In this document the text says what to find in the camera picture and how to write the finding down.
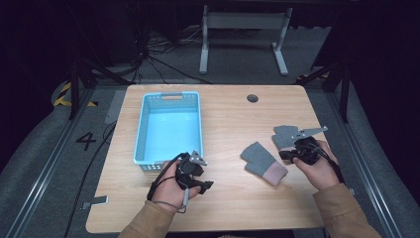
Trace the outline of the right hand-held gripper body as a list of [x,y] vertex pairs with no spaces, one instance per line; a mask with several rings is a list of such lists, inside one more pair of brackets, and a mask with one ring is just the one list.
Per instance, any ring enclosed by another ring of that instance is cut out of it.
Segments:
[[324,154],[314,135],[327,130],[328,128],[326,126],[299,130],[296,135],[291,137],[295,146],[295,149],[291,151],[291,157],[298,158],[307,165],[314,165]]

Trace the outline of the person's left hand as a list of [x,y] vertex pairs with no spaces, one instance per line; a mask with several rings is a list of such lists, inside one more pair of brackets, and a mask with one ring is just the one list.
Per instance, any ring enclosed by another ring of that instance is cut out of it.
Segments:
[[165,173],[159,180],[152,202],[163,209],[176,213],[181,210],[185,198],[185,191],[180,188],[174,178],[179,161],[175,161],[172,165],[165,162]]

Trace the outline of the black metal frame strut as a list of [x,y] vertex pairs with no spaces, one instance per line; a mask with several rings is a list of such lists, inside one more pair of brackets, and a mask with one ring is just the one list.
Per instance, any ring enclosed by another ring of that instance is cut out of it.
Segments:
[[87,89],[93,89],[97,80],[93,75],[92,70],[97,70],[104,74],[106,77],[120,83],[122,85],[132,85],[132,82],[124,79],[120,75],[107,69],[92,59],[85,59],[78,57],[72,64],[71,67],[71,78],[70,78],[70,91],[71,91],[71,111],[69,119],[72,120],[77,115],[80,107],[80,96],[79,96],[79,82],[82,82],[83,86]]
[[327,77],[322,84],[322,90],[324,92],[334,92],[337,86],[341,85],[339,113],[342,120],[345,123],[348,123],[348,101],[351,82],[350,61],[348,59],[323,66],[322,68],[308,75],[301,75],[294,82],[294,85],[303,86],[324,74],[327,74]]

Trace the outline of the grey glove pink cuff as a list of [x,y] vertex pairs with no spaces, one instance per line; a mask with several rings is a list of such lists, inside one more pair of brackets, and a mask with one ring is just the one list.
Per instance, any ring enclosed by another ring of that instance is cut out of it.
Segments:
[[247,146],[240,157],[246,162],[245,169],[248,172],[264,179],[270,185],[277,186],[288,173],[287,168],[259,142]]
[[280,151],[291,151],[295,149],[293,136],[298,133],[296,126],[281,125],[273,128],[274,134],[271,139]]

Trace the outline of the grey metal stand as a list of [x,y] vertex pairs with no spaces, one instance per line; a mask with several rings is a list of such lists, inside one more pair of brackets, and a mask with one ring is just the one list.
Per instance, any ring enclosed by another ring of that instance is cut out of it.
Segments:
[[239,12],[214,12],[209,6],[203,7],[202,16],[202,48],[199,64],[199,73],[206,74],[209,57],[209,29],[253,29],[253,30],[278,30],[279,37],[271,44],[276,63],[281,75],[288,75],[288,69],[282,54],[282,45],[291,20],[293,9],[287,8],[281,13],[239,13]]

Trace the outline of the person's right hand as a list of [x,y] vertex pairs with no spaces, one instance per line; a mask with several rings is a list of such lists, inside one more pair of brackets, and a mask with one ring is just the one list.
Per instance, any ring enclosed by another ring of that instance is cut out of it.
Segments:
[[294,158],[293,163],[305,174],[310,183],[318,190],[323,190],[340,183],[333,167],[325,158],[320,158],[318,162],[312,166],[305,164],[298,158]]

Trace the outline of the yellow black hazard tape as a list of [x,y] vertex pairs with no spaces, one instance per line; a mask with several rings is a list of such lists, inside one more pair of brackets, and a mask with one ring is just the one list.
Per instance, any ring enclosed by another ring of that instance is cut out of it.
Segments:
[[61,89],[60,93],[57,96],[57,99],[52,104],[53,106],[71,106],[72,103],[70,100],[65,100],[65,96],[71,88],[71,83],[67,82]]

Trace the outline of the light blue plastic basket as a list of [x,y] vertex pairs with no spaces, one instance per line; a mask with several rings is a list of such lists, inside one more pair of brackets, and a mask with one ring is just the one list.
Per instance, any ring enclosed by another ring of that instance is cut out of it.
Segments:
[[153,92],[143,96],[134,163],[158,171],[180,153],[204,154],[200,95],[196,91]]

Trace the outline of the small metal bracket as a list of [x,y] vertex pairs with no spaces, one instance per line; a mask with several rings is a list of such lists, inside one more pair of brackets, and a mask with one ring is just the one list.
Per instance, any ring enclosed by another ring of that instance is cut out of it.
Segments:
[[84,201],[81,204],[81,209],[86,210],[86,209],[90,208],[91,206],[107,204],[107,203],[108,203],[108,196],[107,195],[97,196],[97,197],[93,197],[90,201]]

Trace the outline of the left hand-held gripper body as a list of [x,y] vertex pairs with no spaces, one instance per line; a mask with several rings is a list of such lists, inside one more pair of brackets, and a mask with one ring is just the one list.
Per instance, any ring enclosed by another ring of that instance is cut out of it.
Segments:
[[192,187],[202,187],[198,184],[200,180],[195,177],[200,177],[204,171],[203,166],[207,163],[202,159],[197,151],[193,151],[192,154],[181,153],[178,155],[180,163],[177,165],[175,172],[175,179],[181,189],[186,190]]

